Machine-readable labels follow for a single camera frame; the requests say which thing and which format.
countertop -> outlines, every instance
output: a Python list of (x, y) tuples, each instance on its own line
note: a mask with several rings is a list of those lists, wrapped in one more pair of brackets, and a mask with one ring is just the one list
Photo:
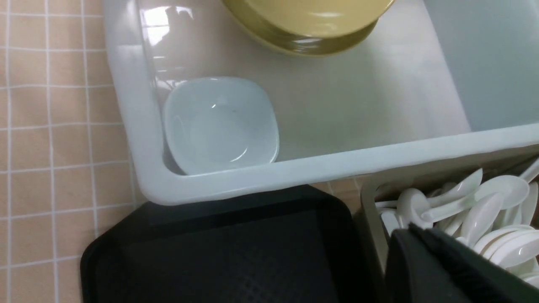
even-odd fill
[[(100, 0), (0, 0), (0, 303), (81, 301), (79, 261), (145, 202)], [(359, 180), (315, 184), (352, 210)]]

grout line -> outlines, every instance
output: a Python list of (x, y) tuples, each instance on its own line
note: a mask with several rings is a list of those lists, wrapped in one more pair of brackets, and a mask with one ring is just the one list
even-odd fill
[[(112, 205), (103, 205), (98, 206), (95, 209), (109, 209), (109, 208), (117, 208), (117, 207), (123, 207), (123, 206), (131, 206), (132, 203), (121, 203), (121, 204), (112, 204)], [(55, 211), (47, 211), (47, 212), (36, 212), (35, 214), (27, 214), (27, 215), (19, 215), (19, 216), (9, 216), (9, 217), (0, 217), (0, 221), (3, 220), (9, 220), (9, 219), (26, 219), (26, 218), (34, 218), (34, 217), (41, 217), (41, 216), (49, 216), (53, 214), (70, 214), (73, 212), (82, 212), (82, 211), (88, 211), (88, 210), (94, 210), (94, 207), (86, 207), (86, 208), (74, 208), (74, 209), (65, 209), (65, 210), (55, 210)]]
[[(129, 161), (127, 160), (118, 160), (118, 161), (107, 161), (107, 162), (97, 162), (92, 164), (77, 164), (77, 165), (69, 165), (69, 166), (56, 166), (53, 167), (53, 169), (70, 169), (70, 168), (84, 168), (84, 167), (95, 167), (95, 166), (103, 166), (103, 165), (109, 165), (109, 164), (128, 164)], [(42, 168), (27, 168), (27, 169), (13, 169), (13, 170), (5, 170), (0, 171), (0, 175), (5, 174), (16, 174), (16, 173), (29, 173), (31, 171), (47, 171), (51, 168), (48, 167), (42, 167)]]
[(49, 29), (49, 0), (45, 0), (45, 47), (46, 47), (46, 57), (47, 57), (47, 91), (46, 91), (46, 100), (47, 100), (47, 121), (49, 122), (49, 165), (51, 170), (51, 221), (52, 221), (52, 258), (54, 261), (54, 302), (59, 302), (58, 294), (58, 262), (56, 259), (58, 257), (57, 249), (57, 235), (56, 235), (56, 195), (54, 192), (54, 145), (52, 138), (52, 114), (51, 114), (51, 62), (50, 62), (50, 29)]
[[(114, 87), (113, 84), (103, 84), (103, 85), (47, 85), (47, 84), (22, 84), (22, 85), (13, 85), (9, 88), (27, 88), (27, 87), (54, 87), (54, 88), (105, 88), (105, 87)], [(8, 89), (7, 87), (0, 87), (0, 90)]]
[(333, 187), (331, 186), (331, 182), (328, 181), (328, 187), (329, 187), (329, 192), (331, 193), (332, 196), (335, 195), (335, 193), (333, 192)]
[[(50, 125), (37, 125), (37, 126), (18, 126), (11, 127), (11, 130), (24, 130), (24, 129), (41, 129), (49, 127), (61, 127), (61, 126), (72, 126), (72, 125), (97, 125), (97, 126), (120, 126), (123, 125), (123, 122), (69, 122), (69, 123), (56, 123)], [(3, 130), (8, 130), (7, 128), (0, 128), (0, 132)]]
[[(5, 46), (9, 47), (9, 38), (10, 38), (10, 10), (11, 10), (11, 0), (6, 2), (6, 26), (5, 26)], [(7, 87), (8, 95), (8, 183), (7, 183), (7, 200), (8, 200), (8, 257), (7, 265), (8, 270), (6, 271), (6, 303), (11, 303), (11, 88), (10, 88), (10, 79), (9, 79), (9, 52), (5, 52), (5, 85)]]
[[(8, 49), (5, 46), (0, 46), (0, 50), (6, 50)], [(77, 49), (33, 49), (30, 47), (10, 47), (10, 50), (16, 50), (16, 51), (30, 51), (30, 52), (84, 52), (84, 50), (77, 50)], [(106, 52), (106, 49), (90, 49), (86, 50), (88, 52)]]
[[(0, 15), (7, 15), (5, 12), (0, 12)], [(69, 14), (69, 13), (23, 13), (23, 12), (15, 12), (10, 13), (12, 16), (30, 16), (30, 17), (83, 17), (84, 15), (77, 15), (77, 14)], [(85, 15), (86, 18), (103, 18), (103, 15)]]
[(136, 193), (135, 193), (135, 170), (133, 168), (133, 157), (129, 152), (129, 181), (131, 183), (131, 202), (133, 203), (133, 210), (136, 209)]
[(361, 199), (361, 188), (360, 188), (360, 185), (357, 184), (357, 178), (356, 178), (356, 177), (352, 177), (352, 180), (354, 180), (354, 185), (356, 186), (357, 195), (358, 195), (358, 197)]
[(39, 265), (39, 264), (45, 264), (50, 262), (61, 262), (61, 261), (67, 261), (67, 260), (75, 260), (79, 259), (82, 256), (69, 256), (69, 257), (61, 257), (61, 258), (54, 258), (54, 259), (48, 259), (48, 260), (40, 260), (40, 261), (33, 261), (28, 263), (20, 263), (20, 264), (13, 264), (11, 266), (0, 266), (0, 270), (9, 270), (10, 268), (18, 268), (18, 267), (27, 267), (32, 265)]
[[(84, 0), (80, 0), (80, 14), (84, 16)], [(88, 148), (90, 149), (90, 164), (94, 163), (93, 149), (92, 149), (92, 128), (90, 127), (90, 92), (88, 89), (88, 60), (86, 53), (86, 21), (82, 18), (82, 57), (84, 59), (84, 84), (86, 87), (86, 122), (88, 122)], [(94, 167), (90, 166), (90, 174), (92, 178), (92, 204), (94, 210), (94, 237), (97, 238), (98, 232), (98, 210), (97, 210), (97, 196), (95, 193), (95, 171)]]

white plastic spoon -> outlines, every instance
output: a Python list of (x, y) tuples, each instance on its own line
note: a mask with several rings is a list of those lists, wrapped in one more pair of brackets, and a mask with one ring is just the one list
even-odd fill
[(461, 236), (469, 246), (475, 245), (496, 219), (503, 204), (503, 195), (495, 193), (484, 197), (474, 205), (462, 223)]
[(477, 190), (483, 179), (483, 169), (480, 168), (474, 173), (466, 177), (459, 184), (454, 185), (451, 189), (452, 183), (446, 183), (442, 187), (443, 194), (429, 198), (429, 204), (431, 207), (438, 207), (449, 202), (466, 197)]
[(375, 202), (376, 208), (397, 208), (397, 201), (380, 201)]
[(490, 258), (501, 268), (516, 266), (539, 254), (539, 231), (523, 233), (505, 242)]
[(397, 212), (394, 209), (382, 211), (380, 218), (382, 219), (385, 229), (388, 231), (389, 235), (393, 233), (393, 230), (402, 228), (400, 225), (400, 220), (397, 217)]
[(524, 179), (526, 182), (530, 183), (539, 175), (539, 158), (535, 160), (534, 163), (528, 167), (523, 173), (521, 173), (520, 178)]
[(530, 193), (528, 197), (522, 202), (521, 211), (522, 211), (522, 224), (530, 225), (531, 219), (533, 219), (535, 214), (535, 209), (537, 208), (537, 198), (539, 196), (539, 188), (537, 182), (530, 183)]
[(461, 211), (470, 209), (477, 203), (477, 201), (487, 195), (495, 194), (497, 192), (504, 195), (502, 209), (508, 209), (522, 203), (528, 196), (530, 187), (526, 181), (519, 177), (498, 176), (481, 184), (475, 193), (454, 202), (425, 211), (421, 215), (421, 218), (426, 222), (440, 221), (458, 214)]
[(494, 220), (494, 229), (500, 229), (504, 226), (521, 224), (522, 223), (522, 210), (521, 204), (511, 207), (510, 209), (502, 210)]
[(453, 220), (449, 223), (449, 225), (444, 229), (445, 233), (452, 236), (454, 235), (459, 227), (464, 222), (464, 219), (468, 215), (468, 211), (463, 211), (459, 213), (458, 215), (454, 216)]
[(500, 237), (519, 230), (534, 230), (531, 226), (523, 226), (523, 225), (516, 225), (516, 226), (506, 226), (503, 229), (498, 229), (492, 232), (489, 232), (488, 234), (482, 236), (477, 243), (473, 246), (473, 250), (478, 254), (483, 254), (486, 248), (488, 248), (494, 241), (499, 239)]
[(539, 288), (539, 273), (533, 276), (530, 275), (529, 277), (526, 277), (522, 280), (535, 288)]
[(508, 272), (514, 274), (515, 276), (521, 276), (523, 274), (532, 273), (537, 271), (539, 264), (537, 264), (536, 258), (531, 258), (528, 261), (519, 264), (517, 266), (512, 266), (507, 269)]
[(533, 233), (537, 233), (537, 231), (536, 230), (518, 230), (518, 231), (515, 231), (515, 232), (512, 232), (512, 233), (508, 233), (508, 234), (500, 237), (496, 241), (494, 241), (489, 247), (487, 247), (485, 252), (482, 253), (481, 255), (485, 259), (490, 259), (498, 251), (498, 249), (500, 247), (505, 245), (505, 243), (507, 243), (507, 242), (509, 242), (509, 241), (511, 241), (511, 240), (513, 240), (515, 238), (518, 238), (520, 236), (531, 235)]
[(528, 224), (515, 224), (515, 225), (509, 225), (509, 226), (504, 226), (500, 229), (507, 229), (507, 228), (519, 228), (519, 229), (529, 229), (529, 230), (534, 230), (535, 228), (533, 226), (530, 226)]
[(425, 222), (419, 216), (431, 206), (427, 202), (425, 195), (418, 189), (408, 188), (404, 190), (397, 202), (397, 214), (403, 223), (404, 228), (408, 227), (410, 222), (425, 229), (432, 228), (432, 222)]
[(440, 194), (445, 194), (446, 192), (452, 190), (457, 184), (455, 182), (447, 182), (440, 188)]

stacked yellow bowl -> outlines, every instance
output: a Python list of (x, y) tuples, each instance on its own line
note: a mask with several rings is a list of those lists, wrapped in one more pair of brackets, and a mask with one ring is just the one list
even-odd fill
[(372, 32), (394, 0), (223, 0), (238, 23), (274, 50), (300, 56), (345, 51)]

black tray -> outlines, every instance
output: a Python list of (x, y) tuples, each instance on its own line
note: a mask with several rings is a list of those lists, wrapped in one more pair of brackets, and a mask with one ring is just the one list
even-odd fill
[(81, 260), (84, 303), (373, 302), (348, 208), (309, 186), (146, 203)]

